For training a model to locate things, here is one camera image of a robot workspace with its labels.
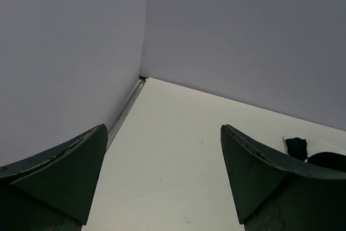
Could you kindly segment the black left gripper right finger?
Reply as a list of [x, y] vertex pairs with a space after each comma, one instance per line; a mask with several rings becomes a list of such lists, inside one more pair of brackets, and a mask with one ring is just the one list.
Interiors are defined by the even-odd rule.
[[297, 137], [284, 144], [286, 153], [221, 127], [239, 223], [246, 230], [345, 230], [345, 155], [309, 155]]

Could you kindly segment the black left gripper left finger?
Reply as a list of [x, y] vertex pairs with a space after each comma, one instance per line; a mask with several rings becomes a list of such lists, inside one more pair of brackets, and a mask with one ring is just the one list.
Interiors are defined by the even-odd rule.
[[108, 143], [104, 124], [1, 166], [1, 230], [81, 230]]

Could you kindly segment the black white checkered pillowcase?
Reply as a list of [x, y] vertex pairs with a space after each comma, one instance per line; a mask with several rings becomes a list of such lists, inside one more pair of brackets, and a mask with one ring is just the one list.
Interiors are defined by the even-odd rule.
[[319, 167], [345, 172], [345, 149], [325, 141], [284, 137], [287, 154]]

